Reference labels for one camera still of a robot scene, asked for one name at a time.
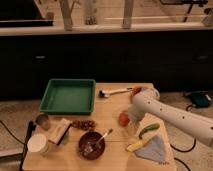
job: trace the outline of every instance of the black cabinet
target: black cabinet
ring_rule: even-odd
[[[51,78],[213,88],[212,30],[0,37],[0,97],[37,98]]]

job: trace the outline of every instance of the cup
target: cup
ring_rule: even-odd
[[[27,148],[29,152],[45,154],[49,148],[48,140],[44,134],[35,134],[29,139]]]
[[[36,117],[36,124],[38,124],[42,129],[50,129],[50,120],[47,114],[40,114]]]

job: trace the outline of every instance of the brown bowl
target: brown bowl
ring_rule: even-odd
[[[100,157],[105,149],[105,140],[102,139],[100,143],[98,144],[98,147],[92,148],[93,150],[90,153],[85,153],[85,148],[88,147],[88,144],[93,146],[102,135],[98,132],[87,132],[85,133],[79,140],[78,147],[80,154],[88,159],[88,160],[95,160],[98,157]]]

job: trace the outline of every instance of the green object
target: green object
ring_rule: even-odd
[[[139,134],[139,139],[142,139],[143,134],[145,134],[146,132],[151,131],[151,130],[156,130],[158,128],[160,128],[159,123],[154,123],[154,124],[148,125],[147,127],[143,128],[141,130],[141,132]]]
[[[95,80],[51,79],[40,104],[48,114],[90,114],[94,107]]]

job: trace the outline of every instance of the yellow object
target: yellow object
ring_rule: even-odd
[[[129,152],[133,152],[141,147],[143,147],[144,145],[146,145],[149,142],[148,139],[142,139],[142,140],[138,140],[130,145],[127,146],[126,150]]]

